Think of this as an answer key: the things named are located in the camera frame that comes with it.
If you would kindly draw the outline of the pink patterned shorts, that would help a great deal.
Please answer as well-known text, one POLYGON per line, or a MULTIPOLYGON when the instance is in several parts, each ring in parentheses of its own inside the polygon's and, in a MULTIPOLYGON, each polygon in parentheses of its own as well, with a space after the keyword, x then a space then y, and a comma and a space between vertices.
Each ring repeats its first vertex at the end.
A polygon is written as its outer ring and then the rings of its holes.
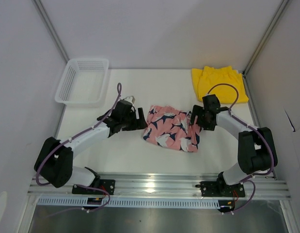
POLYGON ((172 150, 197 152, 201 127, 190 124, 190 111, 152 105, 146 119, 143 140, 172 150))

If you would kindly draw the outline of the yellow shorts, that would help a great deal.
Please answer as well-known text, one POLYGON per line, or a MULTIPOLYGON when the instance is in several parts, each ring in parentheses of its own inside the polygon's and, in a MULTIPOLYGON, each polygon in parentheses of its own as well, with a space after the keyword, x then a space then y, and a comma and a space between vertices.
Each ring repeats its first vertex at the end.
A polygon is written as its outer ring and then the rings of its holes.
POLYGON ((245 92, 242 75, 231 66, 193 68, 191 78, 198 101, 202 101, 202 97, 210 92, 218 97, 220 103, 232 104, 237 97, 236 91, 239 93, 237 103, 247 103, 249 100, 245 92))

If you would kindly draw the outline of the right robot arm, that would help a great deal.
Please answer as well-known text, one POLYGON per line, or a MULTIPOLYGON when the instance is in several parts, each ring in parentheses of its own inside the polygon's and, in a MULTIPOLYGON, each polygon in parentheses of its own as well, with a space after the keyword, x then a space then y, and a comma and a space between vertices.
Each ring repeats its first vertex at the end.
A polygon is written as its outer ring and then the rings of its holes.
POLYGON ((216 95, 203 97, 203 106, 194 105, 190 124, 203 130, 225 129, 237 141, 237 162, 218 174, 214 182, 201 182, 204 197, 228 197, 233 191, 244 196, 243 183, 249 178, 267 176, 278 164, 277 153, 269 128, 258 128, 237 117, 230 108, 222 107, 216 95))

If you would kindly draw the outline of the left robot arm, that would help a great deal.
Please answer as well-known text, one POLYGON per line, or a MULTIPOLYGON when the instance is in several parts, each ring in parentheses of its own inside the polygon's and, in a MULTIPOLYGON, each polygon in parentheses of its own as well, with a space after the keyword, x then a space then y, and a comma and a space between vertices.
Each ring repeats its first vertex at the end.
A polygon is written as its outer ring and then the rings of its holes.
POLYGON ((49 137, 45 140, 34 165, 35 181, 39 186, 60 188, 66 184, 83 187, 89 194, 100 188, 100 176, 89 167, 74 165, 74 159, 93 144, 121 131, 143 130, 147 127, 141 107, 120 100, 93 125, 66 139, 49 137))

